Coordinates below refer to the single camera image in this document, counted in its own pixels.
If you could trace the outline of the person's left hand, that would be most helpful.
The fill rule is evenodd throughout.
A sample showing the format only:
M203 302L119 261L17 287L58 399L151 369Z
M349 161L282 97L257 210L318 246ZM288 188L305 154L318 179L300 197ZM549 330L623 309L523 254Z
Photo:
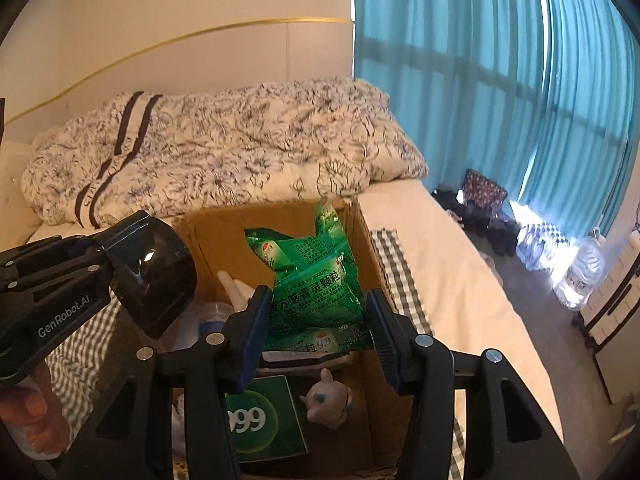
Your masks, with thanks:
M42 361L30 377L37 389L1 387L1 419L26 429L29 443L38 453L55 454L70 444L70 426L63 416L62 404L52 390L51 374Z

